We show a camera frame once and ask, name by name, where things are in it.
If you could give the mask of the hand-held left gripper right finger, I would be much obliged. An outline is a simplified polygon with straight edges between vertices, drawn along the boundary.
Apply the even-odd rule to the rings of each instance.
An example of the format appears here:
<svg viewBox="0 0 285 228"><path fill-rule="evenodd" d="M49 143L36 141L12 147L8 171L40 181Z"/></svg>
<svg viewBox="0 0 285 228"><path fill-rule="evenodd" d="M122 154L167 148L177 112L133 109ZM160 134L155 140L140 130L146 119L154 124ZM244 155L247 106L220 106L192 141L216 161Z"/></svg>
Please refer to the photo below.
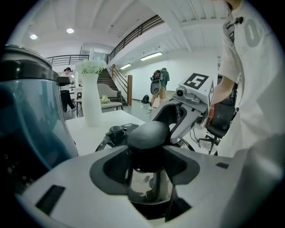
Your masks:
<svg viewBox="0 0 285 228"><path fill-rule="evenodd" d="M164 150L185 161L183 172L173 177L175 204L162 226L222 226L226 208L240 179L243 151L233 158L187 151L174 146Z"/></svg>

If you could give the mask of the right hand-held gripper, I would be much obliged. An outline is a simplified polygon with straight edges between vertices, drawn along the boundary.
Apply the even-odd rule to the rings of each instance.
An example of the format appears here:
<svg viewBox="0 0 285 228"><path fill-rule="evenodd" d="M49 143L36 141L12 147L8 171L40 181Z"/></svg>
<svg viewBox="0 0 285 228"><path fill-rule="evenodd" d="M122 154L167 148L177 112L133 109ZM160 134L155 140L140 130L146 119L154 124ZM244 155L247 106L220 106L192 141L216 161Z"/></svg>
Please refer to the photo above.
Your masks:
<svg viewBox="0 0 285 228"><path fill-rule="evenodd" d="M205 127L214 95L212 76L192 73L176 88L173 98L166 101L152 113L152 120L175 124L171 129L170 142L177 143L196 124ZM182 103L190 108L183 108Z"/></svg>

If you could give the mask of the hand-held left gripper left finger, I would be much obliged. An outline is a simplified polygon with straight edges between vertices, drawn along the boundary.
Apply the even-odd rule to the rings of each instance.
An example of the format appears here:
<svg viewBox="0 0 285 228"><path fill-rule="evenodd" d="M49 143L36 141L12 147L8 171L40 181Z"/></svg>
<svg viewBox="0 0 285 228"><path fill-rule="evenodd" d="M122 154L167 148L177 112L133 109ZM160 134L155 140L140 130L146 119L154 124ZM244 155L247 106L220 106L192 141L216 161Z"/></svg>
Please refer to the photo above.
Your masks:
<svg viewBox="0 0 285 228"><path fill-rule="evenodd" d="M108 195L90 179L92 164L126 147L106 149L69 159L39 178L22 195L15 197L32 218L43 227L67 228L150 228L151 224L139 213L125 195ZM50 215L36 203L52 185L65 188Z"/></svg>

